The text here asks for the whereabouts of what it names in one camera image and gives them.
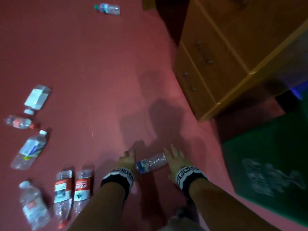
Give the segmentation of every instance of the wooden drawer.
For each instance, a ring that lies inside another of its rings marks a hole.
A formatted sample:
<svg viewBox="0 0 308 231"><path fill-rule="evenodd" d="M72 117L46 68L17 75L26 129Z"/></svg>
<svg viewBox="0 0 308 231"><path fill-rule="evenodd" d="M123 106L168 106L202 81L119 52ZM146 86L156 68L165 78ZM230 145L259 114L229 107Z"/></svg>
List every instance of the wooden drawer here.
<svg viewBox="0 0 308 231"><path fill-rule="evenodd" d="M173 70L195 117L199 120L215 103L181 45Z"/></svg>
<svg viewBox="0 0 308 231"><path fill-rule="evenodd" d="M216 102L247 75L194 0L190 0L181 41Z"/></svg>
<svg viewBox="0 0 308 231"><path fill-rule="evenodd" d="M253 70L308 19L308 0L197 0Z"/></svg>

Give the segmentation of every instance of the red floor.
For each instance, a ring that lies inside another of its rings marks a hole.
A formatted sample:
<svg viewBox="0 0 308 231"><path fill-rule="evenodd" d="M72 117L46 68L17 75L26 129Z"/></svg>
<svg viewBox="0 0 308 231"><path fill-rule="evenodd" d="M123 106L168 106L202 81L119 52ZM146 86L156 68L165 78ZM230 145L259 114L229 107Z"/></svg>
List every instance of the red floor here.
<svg viewBox="0 0 308 231"><path fill-rule="evenodd" d="M98 14L99 2L121 16ZM172 72L176 46L156 11L141 0L2 0L0 4L1 117L22 113L36 84L52 88L37 120L51 139L28 171L10 164L32 130L1 124L0 230L30 230L18 184L32 179L52 208L56 174L95 167L102 177L132 146L141 160L173 143L210 181L234 194L214 121L197 123ZM184 203L167 167L135 183L123 211L123 230L156 230ZM308 230L240 199L284 231ZM55 230L58 220L41 230Z"/></svg>

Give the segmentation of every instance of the bottle cap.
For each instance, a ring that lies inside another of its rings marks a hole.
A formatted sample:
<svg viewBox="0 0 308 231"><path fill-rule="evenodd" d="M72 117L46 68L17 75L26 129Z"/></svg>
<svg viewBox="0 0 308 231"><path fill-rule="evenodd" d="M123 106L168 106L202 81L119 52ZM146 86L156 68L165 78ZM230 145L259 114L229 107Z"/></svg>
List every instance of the bottle cap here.
<svg viewBox="0 0 308 231"><path fill-rule="evenodd" d="M20 188L28 188L29 186L31 186L31 183L29 181L23 181L19 184Z"/></svg>
<svg viewBox="0 0 308 231"><path fill-rule="evenodd" d="M63 220L60 222L58 229L62 229L63 227L65 227L67 225L67 220Z"/></svg>
<svg viewBox="0 0 308 231"><path fill-rule="evenodd" d="M46 132L46 131L43 131L43 130L40 130L40 131L39 131L39 134L41 134L41 135L46 135L47 132Z"/></svg>
<svg viewBox="0 0 308 231"><path fill-rule="evenodd" d="M34 111L31 110L31 109L25 109L25 110L24 110L24 113L25 113L25 114L29 114L29 115L33 115L33 114L34 114Z"/></svg>

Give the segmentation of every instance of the clear plastic bottle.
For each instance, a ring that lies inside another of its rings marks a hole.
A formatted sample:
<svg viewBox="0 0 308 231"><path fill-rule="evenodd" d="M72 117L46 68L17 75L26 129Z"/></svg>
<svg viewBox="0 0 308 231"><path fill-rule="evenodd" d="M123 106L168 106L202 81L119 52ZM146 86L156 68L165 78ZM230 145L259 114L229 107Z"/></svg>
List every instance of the clear plastic bottle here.
<svg viewBox="0 0 308 231"><path fill-rule="evenodd" d="M76 174L74 212L76 216L86 206L90 198L92 170L81 170Z"/></svg>
<svg viewBox="0 0 308 231"><path fill-rule="evenodd" d="M167 164L167 158L164 153L159 153L151 158L144 159L136 163L136 169L141 173L147 173Z"/></svg>
<svg viewBox="0 0 308 231"><path fill-rule="evenodd" d="M32 123L32 120L29 118L22 118L19 116L10 115L5 119L5 124L13 126L18 129L34 129L35 125Z"/></svg>
<svg viewBox="0 0 308 231"><path fill-rule="evenodd" d="M67 225L67 218L72 206L72 171L62 171L57 174L55 184L54 211L56 217L60 220L58 229Z"/></svg>
<svg viewBox="0 0 308 231"><path fill-rule="evenodd" d="M22 204L22 211L25 214L32 230L37 230L45 226L50 221L50 215L47 207L42 200L39 189L31 185L29 181L22 182L20 203Z"/></svg>
<svg viewBox="0 0 308 231"><path fill-rule="evenodd" d="M106 13L106 14L113 14L113 15L120 14L120 6L118 5L100 3L99 5L94 5L94 9L96 9L97 11Z"/></svg>
<svg viewBox="0 0 308 231"><path fill-rule="evenodd" d="M46 134L46 131L40 130L38 135L30 137L13 160L11 168L20 170L30 168L47 143Z"/></svg>
<svg viewBox="0 0 308 231"><path fill-rule="evenodd" d="M25 101L25 106L27 108L24 110L24 113L33 115L36 110L40 110L50 91L50 88L46 86L36 85L28 96L28 99Z"/></svg>

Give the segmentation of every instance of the hand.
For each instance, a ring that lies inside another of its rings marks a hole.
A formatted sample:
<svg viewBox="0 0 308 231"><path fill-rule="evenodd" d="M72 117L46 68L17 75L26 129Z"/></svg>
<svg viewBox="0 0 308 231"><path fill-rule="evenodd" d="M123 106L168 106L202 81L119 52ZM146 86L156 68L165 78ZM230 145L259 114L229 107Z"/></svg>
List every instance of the hand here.
<svg viewBox="0 0 308 231"><path fill-rule="evenodd" d="M136 175L136 156L135 150L132 149L130 153L128 151L124 152L124 156L121 156L118 162L114 165L113 168L127 168Z"/></svg>
<svg viewBox="0 0 308 231"><path fill-rule="evenodd" d="M175 178L177 172L184 166L193 166L190 160L186 159L182 151L178 151L173 144L171 144L171 150L173 152L173 157L170 152L165 148L165 155L169 163L169 167L171 170L171 175L168 178L175 183Z"/></svg>

